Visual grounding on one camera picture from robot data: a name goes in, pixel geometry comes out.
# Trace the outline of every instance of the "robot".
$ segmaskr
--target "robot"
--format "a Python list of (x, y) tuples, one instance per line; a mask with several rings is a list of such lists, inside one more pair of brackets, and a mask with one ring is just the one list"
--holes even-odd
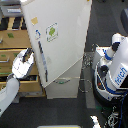
[(20, 79), (30, 74), (33, 64), (34, 53), (31, 48), (22, 50), (13, 61), (12, 74), (7, 77), (6, 87), (0, 90), (0, 117), (16, 97)]
[(94, 60), (94, 93), (105, 104), (117, 104), (128, 91), (128, 37), (119, 33), (112, 46), (97, 47)]

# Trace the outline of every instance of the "blue label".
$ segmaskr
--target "blue label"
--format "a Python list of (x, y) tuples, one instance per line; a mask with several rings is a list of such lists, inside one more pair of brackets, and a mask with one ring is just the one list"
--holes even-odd
[(115, 82), (119, 85), (122, 83), (123, 79), (125, 78), (125, 74), (127, 70), (125, 68), (120, 68), (120, 72), (118, 73), (117, 77), (115, 78)]

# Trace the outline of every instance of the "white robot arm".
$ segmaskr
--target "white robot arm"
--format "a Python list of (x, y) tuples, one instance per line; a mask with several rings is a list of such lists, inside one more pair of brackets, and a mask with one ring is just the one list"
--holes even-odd
[(12, 74), (7, 78), (6, 87), (0, 90), (0, 117), (7, 107), (12, 103), (18, 93), (20, 81), (31, 72), (34, 64), (34, 53), (31, 48), (22, 50), (13, 61)]

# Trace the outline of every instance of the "white refrigerator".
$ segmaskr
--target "white refrigerator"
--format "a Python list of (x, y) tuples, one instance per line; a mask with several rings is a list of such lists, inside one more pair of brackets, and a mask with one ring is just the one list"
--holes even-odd
[(20, 0), (47, 98), (77, 97), (92, 0)]

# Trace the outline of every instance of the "wooden cabinet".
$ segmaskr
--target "wooden cabinet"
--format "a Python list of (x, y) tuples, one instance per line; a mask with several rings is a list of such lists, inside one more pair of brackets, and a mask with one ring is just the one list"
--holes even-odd
[[(12, 64), (15, 57), (20, 53), (21, 50), (30, 48), (30, 40), (27, 30), (11, 30), (11, 25), (15, 18), (9, 18), (7, 30), (0, 31), (0, 89), (6, 86), (6, 78), (12, 72)], [(20, 81), (20, 93), (26, 92), (27, 96), (30, 96), (30, 92), (42, 92), (38, 96), (45, 96), (44, 91), (40, 84), (40, 79), (38, 75), (38, 69), (36, 63), (34, 63), (30, 77), (34, 76), (35, 79), (21, 80)]]

